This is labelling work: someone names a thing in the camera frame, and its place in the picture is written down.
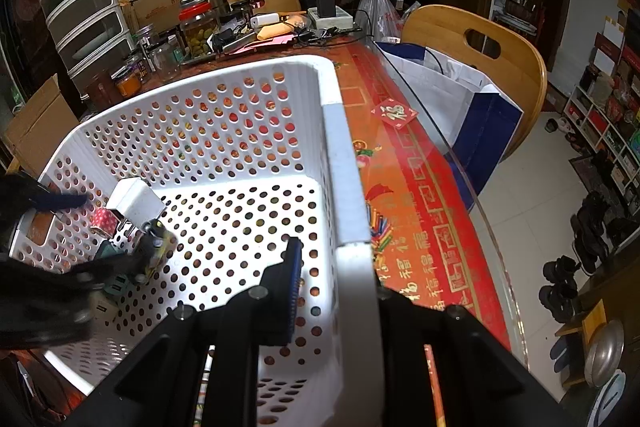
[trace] orange jar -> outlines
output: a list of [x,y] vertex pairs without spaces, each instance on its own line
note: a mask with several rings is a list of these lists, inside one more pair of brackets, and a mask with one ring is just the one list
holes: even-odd
[[119,69],[112,77],[116,87],[124,98],[130,98],[137,94],[142,87],[140,72],[133,65],[127,65]]

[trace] red jar lid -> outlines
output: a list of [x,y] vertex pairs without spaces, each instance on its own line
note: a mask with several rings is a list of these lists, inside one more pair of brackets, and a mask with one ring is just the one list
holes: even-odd
[[201,2],[200,4],[196,4],[196,6],[191,6],[189,8],[184,8],[180,14],[178,15],[178,19],[181,21],[190,19],[191,17],[195,17],[196,15],[200,15],[211,10],[210,2]]

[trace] tile floor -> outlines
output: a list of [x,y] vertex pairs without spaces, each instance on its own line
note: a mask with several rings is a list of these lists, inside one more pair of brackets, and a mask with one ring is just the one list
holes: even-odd
[[[564,136],[548,133],[544,125],[556,113],[540,114],[536,126],[516,152],[500,163],[480,195],[480,202],[494,231],[507,272],[511,277],[524,322],[529,367],[548,391],[560,400],[564,391],[560,375],[554,373],[549,350],[560,327],[538,300],[546,261],[561,255],[575,257],[569,219],[587,194],[569,163],[578,154]],[[471,218],[482,244],[488,240],[479,213]],[[576,273],[578,288],[586,275]]]

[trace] laundry basket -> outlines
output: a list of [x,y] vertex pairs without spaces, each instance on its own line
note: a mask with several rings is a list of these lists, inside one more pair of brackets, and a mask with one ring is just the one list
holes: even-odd
[[[54,217],[43,245],[26,214],[11,256],[64,272],[93,258],[89,216],[117,181],[146,180],[175,237],[167,260],[120,298],[88,341],[55,347],[53,365],[89,393],[180,302],[226,303],[303,242],[292,343],[263,347],[258,423],[373,425],[383,403],[382,346],[362,187],[333,64],[299,56],[200,74],[79,125],[40,181],[85,193]],[[114,242],[130,250],[131,240]]]

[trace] chair backrest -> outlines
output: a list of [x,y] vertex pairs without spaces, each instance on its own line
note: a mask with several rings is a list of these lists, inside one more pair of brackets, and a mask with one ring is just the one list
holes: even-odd
[[[472,48],[466,34],[475,30],[500,45],[497,58]],[[533,45],[484,17],[434,4],[414,11],[402,29],[402,42],[428,46],[486,74],[523,111],[504,157],[523,142],[538,119],[546,95],[546,67]]]
[[[229,4],[241,0],[228,0]],[[254,9],[254,15],[261,13],[287,13],[300,11],[299,0],[264,0],[264,5]]]

